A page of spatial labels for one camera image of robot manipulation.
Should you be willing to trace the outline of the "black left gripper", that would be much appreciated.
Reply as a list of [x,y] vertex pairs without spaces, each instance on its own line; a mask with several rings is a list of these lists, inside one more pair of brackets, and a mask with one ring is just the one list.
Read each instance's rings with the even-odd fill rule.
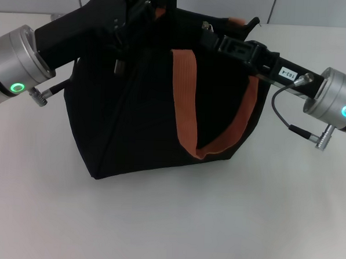
[[[144,40],[155,21],[152,3],[156,7],[176,7],[176,0],[138,1],[90,0],[79,9],[45,24],[35,30],[39,55],[51,70],[55,70],[78,59],[88,45],[112,38],[120,28],[121,45],[134,46]],[[134,6],[127,17],[128,5]]]

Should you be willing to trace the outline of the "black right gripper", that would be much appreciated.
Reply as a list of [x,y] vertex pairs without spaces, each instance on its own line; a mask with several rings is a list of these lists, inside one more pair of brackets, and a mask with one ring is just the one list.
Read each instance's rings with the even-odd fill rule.
[[226,35],[220,37],[213,32],[203,31],[201,45],[243,64],[249,61],[248,67],[253,75],[279,88],[291,85],[305,74],[311,74],[312,82],[287,90],[302,99],[315,98],[323,85],[323,76],[282,58],[279,53],[268,50],[264,44],[256,41],[245,43]]

